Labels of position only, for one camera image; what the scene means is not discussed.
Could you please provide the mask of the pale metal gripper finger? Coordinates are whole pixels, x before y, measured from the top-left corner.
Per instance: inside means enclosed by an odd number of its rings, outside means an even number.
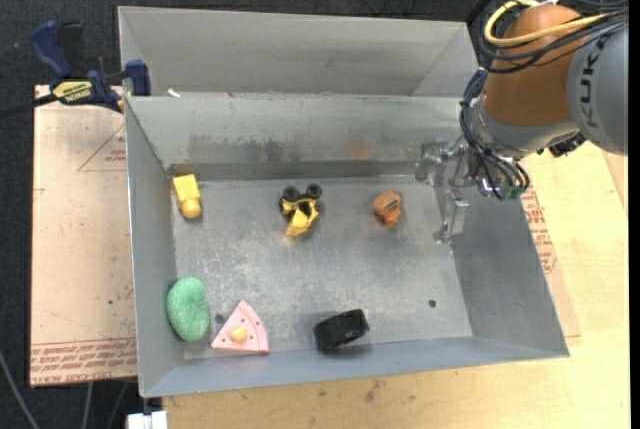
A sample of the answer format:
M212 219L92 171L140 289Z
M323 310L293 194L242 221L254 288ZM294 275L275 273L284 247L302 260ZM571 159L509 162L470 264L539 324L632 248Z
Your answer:
M415 165L415 178L418 181L432 181L437 173L443 171L449 160L447 140L435 140L421 146L420 157Z
M438 243L449 243L463 232L465 216L470 205L469 198L466 192L459 188L438 190L436 198L442 221L434 238Z

